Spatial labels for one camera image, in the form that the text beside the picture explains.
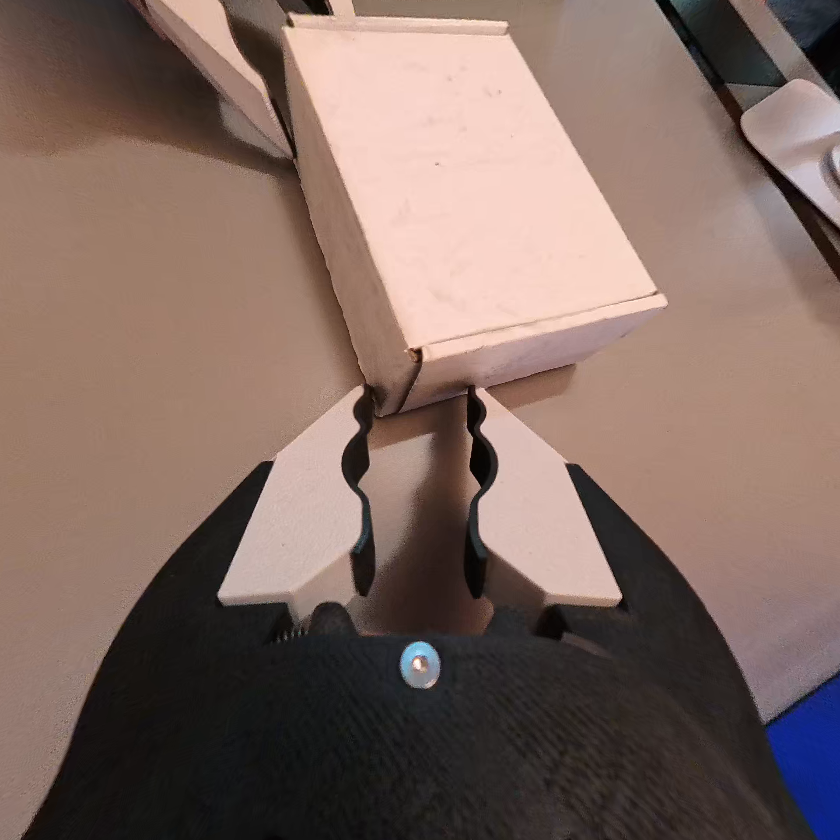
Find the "blue plastic bin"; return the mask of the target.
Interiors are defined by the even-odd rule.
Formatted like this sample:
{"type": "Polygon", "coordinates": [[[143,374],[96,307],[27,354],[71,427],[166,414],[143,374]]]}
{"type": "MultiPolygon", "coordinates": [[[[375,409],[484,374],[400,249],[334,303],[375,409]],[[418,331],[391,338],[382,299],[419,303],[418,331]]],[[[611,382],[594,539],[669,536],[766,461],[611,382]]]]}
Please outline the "blue plastic bin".
{"type": "Polygon", "coordinates": [[[817,838],[839,838],[839,675],[773,719],[773,754],[817,838]]]}

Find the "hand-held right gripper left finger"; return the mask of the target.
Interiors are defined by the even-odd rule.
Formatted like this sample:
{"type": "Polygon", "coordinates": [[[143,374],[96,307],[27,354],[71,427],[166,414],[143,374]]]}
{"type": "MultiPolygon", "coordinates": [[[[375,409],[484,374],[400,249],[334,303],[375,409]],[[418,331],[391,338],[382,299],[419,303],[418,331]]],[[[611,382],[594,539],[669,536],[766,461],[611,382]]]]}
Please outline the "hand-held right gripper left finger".
{"type": "Polygon", "coordinates": [[[375,579],[370,467],[373,391],[353,388],[274,458],[217,592],[224,606],[283,603],[294,623],[348,605],[375,579]]]}

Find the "white stand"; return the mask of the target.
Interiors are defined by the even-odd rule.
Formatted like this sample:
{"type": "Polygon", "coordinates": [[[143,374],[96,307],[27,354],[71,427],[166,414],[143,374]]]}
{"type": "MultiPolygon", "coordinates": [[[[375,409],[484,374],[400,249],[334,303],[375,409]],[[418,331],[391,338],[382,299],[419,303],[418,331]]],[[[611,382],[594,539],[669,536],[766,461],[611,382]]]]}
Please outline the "white stand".
{"type": "Polygon", "coordinates": [[[741,117],[753,149],[839,228],[839,101],[794,79],[741,117]]]}

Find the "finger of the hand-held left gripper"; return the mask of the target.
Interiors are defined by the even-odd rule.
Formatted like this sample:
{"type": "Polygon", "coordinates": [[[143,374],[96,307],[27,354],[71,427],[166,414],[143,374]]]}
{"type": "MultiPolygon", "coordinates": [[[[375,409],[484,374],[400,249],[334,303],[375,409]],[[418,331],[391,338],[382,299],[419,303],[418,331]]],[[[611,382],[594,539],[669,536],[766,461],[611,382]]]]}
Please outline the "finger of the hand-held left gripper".
{"type": "Polygon", "coordinates": [[[293,160],[295,151],[266,80],[248,61],[218,1],[133,3],[159,34],[190,60],[227,105],[232,106],[270,152],[293,160]]]}

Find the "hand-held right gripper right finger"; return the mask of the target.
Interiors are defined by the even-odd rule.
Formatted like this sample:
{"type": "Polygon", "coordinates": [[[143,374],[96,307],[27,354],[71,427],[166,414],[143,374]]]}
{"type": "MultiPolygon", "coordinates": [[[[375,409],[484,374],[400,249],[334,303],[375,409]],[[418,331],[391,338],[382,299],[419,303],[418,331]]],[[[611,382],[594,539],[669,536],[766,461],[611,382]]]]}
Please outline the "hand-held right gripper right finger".
{"type": "Polygon", "coordinates": [[[493,606],[615,607],[622,594],[568,462],[484,388],[467,391],[471,437],[465,581],[493,606]]]}

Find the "white cardboard mailer box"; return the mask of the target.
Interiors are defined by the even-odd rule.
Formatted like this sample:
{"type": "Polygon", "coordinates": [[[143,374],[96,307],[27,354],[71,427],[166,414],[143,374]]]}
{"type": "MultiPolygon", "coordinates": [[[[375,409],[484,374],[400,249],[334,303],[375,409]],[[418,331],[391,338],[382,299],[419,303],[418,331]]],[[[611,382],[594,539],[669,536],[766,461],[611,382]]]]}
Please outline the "white cardboard mailer box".
{"type": "Polygon", "coordinates": [[[507,21],[289,14],[281,38],[378,417],[579,363],[666,308],[507,21]]]}

